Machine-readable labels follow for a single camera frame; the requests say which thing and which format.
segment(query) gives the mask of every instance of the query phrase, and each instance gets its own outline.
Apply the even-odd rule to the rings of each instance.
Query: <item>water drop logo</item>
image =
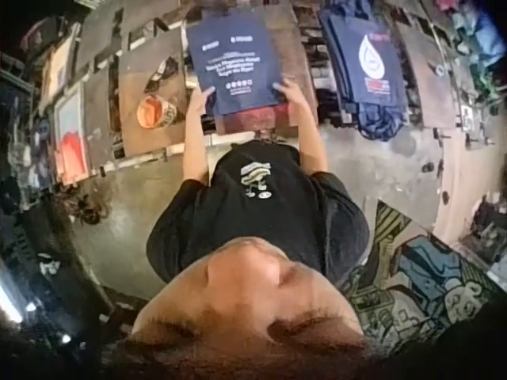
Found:
[[[361,42],[361,46],[359,47],[359,62],[366,75],[370,78],[381,79],[386,73],[382,57],[373,47],[368,36],[364,36],[363,42]]]

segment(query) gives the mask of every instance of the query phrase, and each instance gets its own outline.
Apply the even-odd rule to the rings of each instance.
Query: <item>light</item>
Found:
[[[36,310],[36,308],[37,308],[37,306],[35,306],[35,303],[30,302],[30,303],[26,306],[25,310],[26,310],[26,311],[28,311],[29,313],[31,313],[31,312],[35,311],[35,310]]]
[[[70,337],[70,336],[68,336],[67,334],[63,334],[63,336],[62,336],[62,343],[63,343],[63,344],[67,344],[67,343],[69,343],[70,341],[71,341],[71,337]]]
[[[23,317],[14,307],[12,301],[10,300],[7,293],[3,290],[3,287],[0,285],[0,309],[6,312],[7,317],[15,322],[21,323],[23,321]]]

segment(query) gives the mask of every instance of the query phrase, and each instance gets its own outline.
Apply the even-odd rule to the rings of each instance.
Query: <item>black t-shirt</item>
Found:
[[[263,238],[340,284],[364,253],[369,231],[333,174],[309,177],[292,146],[250,141],[220,159],[210,186],[183,182],[148,238],[147,256],[169,282],[243,236]]]

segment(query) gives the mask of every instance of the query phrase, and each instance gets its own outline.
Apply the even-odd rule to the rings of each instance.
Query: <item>graffiti mural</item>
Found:
[[[379,202],[366,263],[343,286],[365,333],[389,348],[441,333],[506,294],[410,218]]]

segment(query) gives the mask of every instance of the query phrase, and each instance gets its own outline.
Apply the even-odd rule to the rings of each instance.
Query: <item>hand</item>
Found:
[[[284,78],[284,83],[273,83],[273,88],[280,91],[290,103],[299,107],[309,107],[307,99],[304,97],[300,87],[289,79]]]
[[[215,87],[211,86],[209,89],[205,91],[201,91],[200,87],[197,86],[190,97],[189,108],[187,109],[188,114],[197,114],[198,116],[206,113],[206,100],[208,97],[215,92]]]

